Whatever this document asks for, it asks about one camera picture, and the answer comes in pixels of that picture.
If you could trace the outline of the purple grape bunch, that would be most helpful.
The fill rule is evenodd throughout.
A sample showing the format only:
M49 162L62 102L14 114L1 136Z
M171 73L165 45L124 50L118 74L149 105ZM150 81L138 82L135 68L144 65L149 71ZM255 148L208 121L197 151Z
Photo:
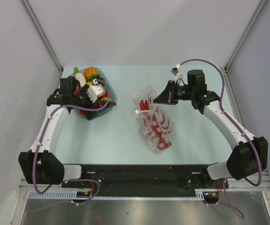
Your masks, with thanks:
M108 108L112 108L116 105L117 104L115 101L113 101L111 98L107 98L107 97L97 99L97 101L95 102L95 107L102 108L103 110L108 109Z

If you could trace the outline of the white toy radish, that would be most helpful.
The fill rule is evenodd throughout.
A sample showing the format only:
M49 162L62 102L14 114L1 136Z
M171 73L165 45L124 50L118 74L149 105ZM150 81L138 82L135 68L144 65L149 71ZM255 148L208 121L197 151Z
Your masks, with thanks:
M77 81L79 81L81 88L83 88L87 83L85 76L81 72L76 73L74 77Z

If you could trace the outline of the red toy lobster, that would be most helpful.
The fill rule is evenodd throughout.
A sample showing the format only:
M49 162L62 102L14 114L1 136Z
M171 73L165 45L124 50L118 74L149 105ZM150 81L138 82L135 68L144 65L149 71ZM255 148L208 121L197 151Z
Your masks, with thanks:
M139 103L139 107L141 111L149 111L151 110L150 102L148 100L141 100Z

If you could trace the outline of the clear zip bag pink dots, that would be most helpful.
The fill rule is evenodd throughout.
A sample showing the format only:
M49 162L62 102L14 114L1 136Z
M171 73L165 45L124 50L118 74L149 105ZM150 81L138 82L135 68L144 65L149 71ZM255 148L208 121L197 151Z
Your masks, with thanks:
M172 145L174 123L158 104L153 103L156 97L155 90L147 86L135 92L132 100L137 107L134 117L139 122L140 135L154 153L160 154ZM148 100L151 110L141 111L139 107L141 100Z

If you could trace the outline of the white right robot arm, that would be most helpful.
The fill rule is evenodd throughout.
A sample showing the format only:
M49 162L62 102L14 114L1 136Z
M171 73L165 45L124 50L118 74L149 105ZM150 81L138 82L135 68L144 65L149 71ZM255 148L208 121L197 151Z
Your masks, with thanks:
M179 69L172 68L174 80L169 80L164 91L154 103L176 105L180 100L188 100L194 109L208 118L229 143L232 153L227 161L207 166L202 171L201 183L212 188L219 179L245 179L255 173L262 177L267 168L268 141L256 137L231 116L221 103L221 98L207 89L202 70L187 72L187 83L180 84L182 75Z

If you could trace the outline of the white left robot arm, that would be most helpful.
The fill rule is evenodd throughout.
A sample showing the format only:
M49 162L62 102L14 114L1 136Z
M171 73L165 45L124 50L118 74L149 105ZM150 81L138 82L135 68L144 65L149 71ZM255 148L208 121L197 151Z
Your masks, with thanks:
M84 108L95 113L94 103L104 93L105 89L98 81L81 87L74 77L60 80L59 87L47 98L45 118L34 143L18 157L27 183L59 185L72 180L80 188L87 185L88 175L81 171L81 166L63 165L55 156L55 150L71 110Z

